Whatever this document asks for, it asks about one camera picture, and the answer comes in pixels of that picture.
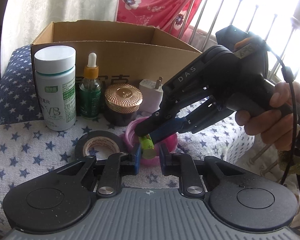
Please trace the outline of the person's right hand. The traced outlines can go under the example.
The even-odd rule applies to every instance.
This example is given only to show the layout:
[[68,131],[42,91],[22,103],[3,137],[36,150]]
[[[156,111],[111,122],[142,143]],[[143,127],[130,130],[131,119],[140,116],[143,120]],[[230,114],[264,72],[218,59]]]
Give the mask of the person's right hand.
[[279,82],[275,85],[275,93],[269,102],[274,110],[266,111],[252,118],[247,111],[239,111],[235,120],[243,126],[247,135],[261,135],[265,144],[272,144],[279,151],[288,151],[292,145],[293,115],[282,117],[278,108],[285,103],[292,103],[289,84]]

